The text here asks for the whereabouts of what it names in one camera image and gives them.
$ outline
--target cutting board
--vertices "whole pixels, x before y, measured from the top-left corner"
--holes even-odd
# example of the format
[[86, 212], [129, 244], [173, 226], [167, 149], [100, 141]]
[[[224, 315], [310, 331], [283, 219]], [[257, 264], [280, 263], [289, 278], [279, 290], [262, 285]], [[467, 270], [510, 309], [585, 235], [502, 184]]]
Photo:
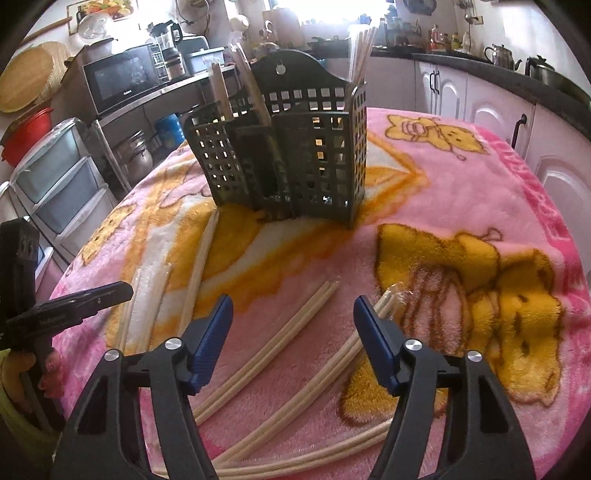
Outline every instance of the cutting board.
[[53, 71], [51, 54], [33, 47], [11, 60], [0, 76], [0, 111], [17, 112], [44, 90]]

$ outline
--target clamp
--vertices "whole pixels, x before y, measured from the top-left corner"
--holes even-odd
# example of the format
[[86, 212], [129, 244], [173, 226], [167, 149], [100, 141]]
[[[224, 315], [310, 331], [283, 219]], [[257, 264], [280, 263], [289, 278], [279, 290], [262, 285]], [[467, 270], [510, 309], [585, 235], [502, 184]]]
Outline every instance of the clamp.
[[[370, 480], [416, 480], [427, 447], [437, 388], [449, 389], [439, 464], [428, 480], [535, 480], [525, 436], [482, 355], [442, 355], [408, 339], [378, 317], [366, 297], [353, 308], [355, 326], [380, 385], [400, 396]], [[152, 352], [107, 351], [63, 432], [51, 480], [159, 480], [150, 470], [138, 389], [150, 388], [170, 480], [217, 480], [191, 413], [188, 395], [206, 385], [232, 323], [222, 296], [209, 317]]]

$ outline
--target pink blanket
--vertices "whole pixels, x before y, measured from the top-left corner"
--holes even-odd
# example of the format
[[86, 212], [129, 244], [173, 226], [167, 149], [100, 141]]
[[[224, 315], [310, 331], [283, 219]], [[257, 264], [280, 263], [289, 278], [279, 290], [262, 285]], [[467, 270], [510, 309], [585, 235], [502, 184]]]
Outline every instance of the pink blanket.
[[[553, 202], [523, 160], [483, 128], [411, 112], [368, 109], [366, 197], [356, 227], [320, 219], [261, 223], [255, 212], [220, 210], [195, 315], [220, 293], [235, 318], [212, 382], [198, 405], [275, 335], [325, 280], [340, 287], [312, 321], [200, 432], [219, 455], [281, 408], [353, 332], [358, 295], [376, 300], [392, 284], [412, 292], [396, 318], [439, 351], [481, 351], [505, 386], [542, 477], [568, 447], [591, 405], [589, 292], [577, 249]], [[175, 335], [199, 239], [215, 208], [188, 147], [174, 152], [111, 213], [54, 292], [117, 280], [142, 267], [126, 352], [135, 351], [149, 285], [173, 265], [152, 346]], [[114, 342], [121, 307], [54, 341], [66, 364], [71, 411], [100, 356]], [[446, 396], [422, 474], [434, 471]], [[246, 463], [311, 452], [391, 418], [396, 401], [360, 358]], [[149, 409], [145, 435], [162, 467]], [[367, 478], [381, 445], [290, 476]]]

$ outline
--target plastic grid basket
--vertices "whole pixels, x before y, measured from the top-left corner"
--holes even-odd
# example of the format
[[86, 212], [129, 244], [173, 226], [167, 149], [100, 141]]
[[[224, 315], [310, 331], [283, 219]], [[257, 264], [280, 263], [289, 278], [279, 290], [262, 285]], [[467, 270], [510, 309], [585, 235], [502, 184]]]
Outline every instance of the plastic grid basket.
[[346, 111], [348, 82], [296, 50], [265, 57], [252, 72], [272, 128], [258, 125], [245, 89], [230, 98], [229, 122], [216, 103], [183, 115], [214, 201], [263, 209], [269, 220], [307, 215], [352, 226], [365, 193], [364, 87]]

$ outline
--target kettle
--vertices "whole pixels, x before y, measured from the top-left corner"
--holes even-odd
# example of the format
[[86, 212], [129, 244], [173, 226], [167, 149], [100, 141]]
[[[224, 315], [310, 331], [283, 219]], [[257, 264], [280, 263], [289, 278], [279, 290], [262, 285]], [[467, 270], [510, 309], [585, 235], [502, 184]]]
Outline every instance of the kettle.
[[[486, 52], [488, 50], [492, 50], [492, 60], [486, 55]], [[497, 65], [499, 67], [503, 67], [504, 69], [509, 69], [513, 71], [516, 71], [522, 62], [522, 60], [518, 60], [517, 63], [515, 63], [515, 61], [513, 60], [513, 52], [508, 48], [505, 48], [504, 45], [498, 46], [493, 44], [492, 47], [485, 48], [484, 56], [493, 65]]]

